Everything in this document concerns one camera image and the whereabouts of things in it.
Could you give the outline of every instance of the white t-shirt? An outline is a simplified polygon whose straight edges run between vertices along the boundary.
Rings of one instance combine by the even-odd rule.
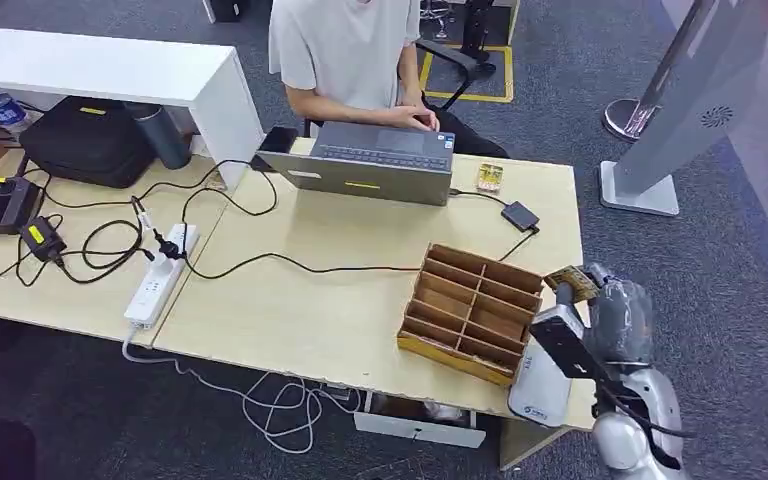
[[[419,38],[420,0],[274,0],[269,72],[355,108],[389,108],[402,48]]]

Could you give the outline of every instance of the desk drawer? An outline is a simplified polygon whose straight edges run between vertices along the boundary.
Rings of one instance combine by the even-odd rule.
[[[478,448],[484,441],[486,433],[477,429],[475,412],[450,423],[428,418],[422,411],[422,402],[366,392],[364,407],[354,414],[355,428],[460,447]]]

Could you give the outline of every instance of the water bottle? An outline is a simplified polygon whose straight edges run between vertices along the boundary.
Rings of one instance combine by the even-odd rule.
[[[0,127],[18,138],[20,133],[31,126],[31,123],[33,120],[28,112],[9,93],[0,92]]]
[[[162,105],[151,103],[122,102],[125,109],[137,121],[163,165],[176,170],[190,163],[190,148],[172,122],[172,117]]]

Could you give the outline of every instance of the speaker grille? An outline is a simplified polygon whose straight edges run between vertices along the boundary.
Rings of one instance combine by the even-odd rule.
[[[702,114],[702,126],[705,128],[718,128],[729,123],[734,118],[734,110],[726,105],[714,107]]]

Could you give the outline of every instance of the hand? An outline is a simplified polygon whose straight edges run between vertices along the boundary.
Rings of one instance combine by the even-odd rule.
[[[422,102],[422,90],[408,90],[402,95],[402,98],[399,100],[399,105],[403,106],[411,106],[411,107],[417,107],[425,109],[425,104]],[[432,112],[431,110],[427,110],[429,112],[428,115],[421,115],[419,117],[419,121],[431,128],[431,130],[434,130],[435,132],[440,131],[440,120],[437,119],[437,115]]]
[[[386,110],[379,110],[378,118],[384,125],[390,125],[399,128],[415,128],[417,130],[424,130],[426,132],[433,130],[432,125],[436,125],[439,128],[439,124],[437,124],[437,117],[434,115],[434,112],[428,110],[425,107],[400,106],[388,108]]]

